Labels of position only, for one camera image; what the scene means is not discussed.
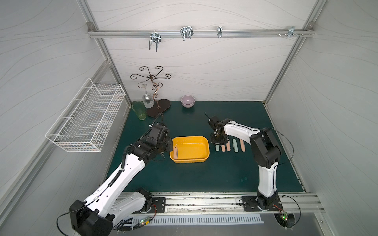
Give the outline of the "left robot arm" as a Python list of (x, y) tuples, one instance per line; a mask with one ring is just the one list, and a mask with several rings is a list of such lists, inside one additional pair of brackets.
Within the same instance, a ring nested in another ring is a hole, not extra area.
[(70, 206), (73, 230), (81, 236), (108, 236), (115, 228), (129, 230), (122, 220), (131, 214), (156, 212), (153, 194), (142, 188), (119, 202), (117, 199), (150, 161), (172, 150), (169, 129), (163, 123), (152, 125), (144, 136), (124, 149), (120, 166), (94, 193)]

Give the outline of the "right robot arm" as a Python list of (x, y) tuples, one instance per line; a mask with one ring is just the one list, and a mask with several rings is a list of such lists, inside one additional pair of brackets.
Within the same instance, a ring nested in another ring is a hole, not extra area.
[(259, 167), (259, 185), (256, 203), (262, 211), (267, 211), (277, 199), (277, 167), (282, 155), (281, 148), (273, 132), (267, 128), (258, 129), (216, 116), (208, 119), (213, 129), (211, 142), (225, 145), (227, 137), (233, 136), (251, 145), (254, 160)]

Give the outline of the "yellow plastic storage box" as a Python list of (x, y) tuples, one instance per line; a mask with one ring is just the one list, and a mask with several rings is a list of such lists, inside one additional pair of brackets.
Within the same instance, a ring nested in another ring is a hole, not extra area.
[(172, 141), (173, 151), (178, 148), (178, 159), (173, 159), (173, 151), (169, 155), (177, 164), (205, 162), (210, 156), (209, 142), (203, 136), (176, 137)]

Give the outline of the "bronze scroll cup stand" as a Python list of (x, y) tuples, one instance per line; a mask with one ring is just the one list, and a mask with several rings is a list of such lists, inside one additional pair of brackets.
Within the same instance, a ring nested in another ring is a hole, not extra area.
[(147, 88), (147, 84), (146, 84), (147, 82), (152, 83), (151, 90), (153, 91), (152, 93), (153, 106), (151, 108), (147, 108), (147, 115), (153, 118), (157, 117), (159, 114), (164, 113), (171, 107), (171, 102), (168, 99), (163, 99), (163, 98), (158, 99), (158, 96), (159, 96), (158, 91), (160, 88), (163, 87), (163, 83), (159, 81), (156, 82), (156, 80), (169, 80), (172, 78), (172, 76), (166, 73), (163, 75), (163, 77), (160, 77), (160, 73), (163, 71), (163, 67), (160, 65), (155, 67), (155, 70), (157, 71), (157, 73), (155, 74), (152, 74), (149, 67), (147, 66), (142, 66), (139, 68), (139, 70), (140, 71), (147, 70), (148, 75), (140, 75), (140, 74), (134, 73), (130, 76), (130, 79), (136, 80), (139, 77), (146, 79), (144, 82), (138, 83), (137, 86), (141, 89)]

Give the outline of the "clear wine glass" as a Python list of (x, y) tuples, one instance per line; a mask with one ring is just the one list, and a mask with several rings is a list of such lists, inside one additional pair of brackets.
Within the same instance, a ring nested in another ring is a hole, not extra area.
[(138, 87), (144, 90), (144, 94), (142, 96), (142, 102), (144, 106), (147, 109), (152, 108), (154, 106), (154, 101), (152, 95), (147, 91), (147, 84), (145, 82), (140, 82), (138, 83)]

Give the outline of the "lilac ceramic bowl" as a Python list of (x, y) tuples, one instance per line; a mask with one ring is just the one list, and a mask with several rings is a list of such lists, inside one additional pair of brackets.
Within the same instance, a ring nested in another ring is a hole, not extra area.
[(181, 98), (181, 104), (185, 108), (191, 108), (195, 104), (195, 98), (193, 96), (191, 96), (191, 95), (184, 95)]

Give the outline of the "white vent grille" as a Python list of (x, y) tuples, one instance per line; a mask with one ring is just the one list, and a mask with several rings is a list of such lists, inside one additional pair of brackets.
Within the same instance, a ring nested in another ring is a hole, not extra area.
[(264, 224), (260, 214), (157, 215), (148, 226)]

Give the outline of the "metal hook clip left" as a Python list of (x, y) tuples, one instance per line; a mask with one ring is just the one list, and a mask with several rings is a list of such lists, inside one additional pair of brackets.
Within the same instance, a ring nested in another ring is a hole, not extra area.
[(161, 35), (157, 32), (152, 33), (150, 35), (150, 40), (149, 40), (149, 50), (151, 51), (151, 49), (154, 45), (155, 51), (157, 51), (160, 43), (161, 43)]

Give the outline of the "metal hook clip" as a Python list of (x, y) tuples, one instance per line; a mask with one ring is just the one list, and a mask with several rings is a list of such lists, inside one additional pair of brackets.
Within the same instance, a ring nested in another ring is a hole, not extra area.
[(160, 43), (161, 43), (161, 35), (157, 32), (152, 33), (150, 35), (150, 40), (149, 40), (149, 50), (151, 51), (151, 49), (154, 45), (155, 51), (157, 51)]
[(294, 26), (290, 27), (286, 33), (283, 33), (283, 34), (278, 33), (277, 35), (278, 35), (279, 37), (286, 37), (286, 38), (291, 38), (291, 37), (303, 37), (303, 36), (304, 36), (304, 34), (302, 34), (302, 33), (297, 33), (297, 32), (295, 31), (295, 27), (294, 27)]
[(185, 26), (180, 28), (180, 35), (183, 41), (186, 41), (186, 39), (192, 39), (193, 34), (194, 33), (192, 26)]

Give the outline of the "metal hook clip middle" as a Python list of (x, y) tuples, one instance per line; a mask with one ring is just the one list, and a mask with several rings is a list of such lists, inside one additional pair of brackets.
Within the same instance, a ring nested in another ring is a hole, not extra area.
[(186, 39), (192, 39), (193, 34), (194, 33), (192, 26), (185, 26), (180, 28), (180, 35), (183, 41), (186, 41)]

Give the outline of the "metal hook clip right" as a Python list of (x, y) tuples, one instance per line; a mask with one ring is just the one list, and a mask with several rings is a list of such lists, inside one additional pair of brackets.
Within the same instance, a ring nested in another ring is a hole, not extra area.
[(303, 36), (304, 36), (304, 34), (302, 34), (302, 33), (297, 33), (297, 32), (295, 31), (295, 27), (294, 27), (294, 26), (290, 27), (286, 33), (283, 33), (283, 34), (278, 33), (277, 35), (278, 35), (279, 37), (286, 37), (286, 38), (291, 38), (291, 37), (303, 37)]

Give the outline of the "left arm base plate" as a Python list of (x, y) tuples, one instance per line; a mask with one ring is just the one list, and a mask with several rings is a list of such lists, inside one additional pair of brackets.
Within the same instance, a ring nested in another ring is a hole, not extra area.
[(133, 214), (165, 213), (165, 204), (165, 197), (152, 197), (146, 200), (141, 210), (135, 211)]

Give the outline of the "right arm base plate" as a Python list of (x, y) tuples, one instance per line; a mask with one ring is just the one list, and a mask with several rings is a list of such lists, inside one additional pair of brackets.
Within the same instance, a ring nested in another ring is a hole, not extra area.
[(279, 196), (273, 196), (266, 202), (264, 200), (260, 200), (259, 196), (242, 196), (241, 200), (239, 201), (239, 205), (245, 212), (279, 212), (284, 209)]

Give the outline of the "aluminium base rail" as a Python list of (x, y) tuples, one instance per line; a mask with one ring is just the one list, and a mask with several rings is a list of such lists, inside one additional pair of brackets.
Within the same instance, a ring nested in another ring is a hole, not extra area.
[[(248, 213), (239, 205), (242, 196), (256, 196), (252, 192), (155, 192), (153, 197), (165, 197), (165, 213), (179, 214), (241, 214)], [(316, 213), (324, 212), (324, 208), (315, 193), (284, 193), (279, 196), (283, 210), (258, 211), (256, 213)], [(131, 192), (121, 193), (116, 201), (107, 208), (107, 214), (124, 212), (127, 203), (132, 203), (136, 211), (141, 210), (146, 200), (140, 194)]]

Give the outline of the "aluminium cross rail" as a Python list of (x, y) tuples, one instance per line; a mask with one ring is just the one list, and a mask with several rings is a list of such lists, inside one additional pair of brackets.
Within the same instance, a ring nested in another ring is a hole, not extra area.
[[(256, 38), (256, 37), (279, 37), (278, 33), (286, 33), (288, 29), (233, 29), (223, 28), (222, 38)], [(295, 29), (297, 33), (304, 34), (303, 37), (312, 37), (316, 34), (314, 30)], [(150, 35), (157, 32), (161, 38), (181, 38), (180, 30), (96, 30), (89, 32), (91, 38), (150, 38)], [(192, 38), (218, 38), (217, 29), (193, 29)]]

